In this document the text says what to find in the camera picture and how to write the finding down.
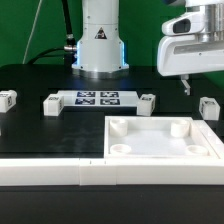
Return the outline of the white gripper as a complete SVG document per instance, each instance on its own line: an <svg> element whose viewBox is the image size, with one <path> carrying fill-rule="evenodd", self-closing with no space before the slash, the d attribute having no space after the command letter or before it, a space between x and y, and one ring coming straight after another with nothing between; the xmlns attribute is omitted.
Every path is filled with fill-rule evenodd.
<svg viewBox="0 0 224 224"><path fill-rule="evenodd" d="M157 69L162 76L181 75L186 95L191 94L189 75L224 70L224 41L201 42L205 14L184 13L162 25L164 37L157 53Z"/></svg>

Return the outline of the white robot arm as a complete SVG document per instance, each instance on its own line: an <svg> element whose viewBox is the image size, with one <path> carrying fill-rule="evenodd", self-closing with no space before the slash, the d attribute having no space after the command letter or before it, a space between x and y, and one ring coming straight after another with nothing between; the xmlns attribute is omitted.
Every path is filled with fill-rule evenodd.
<svg viewBox="0 0 224 224"><path fill-rule="evenodd" d="M164 0L183 5L186 12L162 24L164 37L157 53L157 70L163 76L181 77L189 91L191 74L224 70L224 0ZM119 0L82 0L83 35L72 65L90 78L114 78L129 68L119 38Z"/></svg>

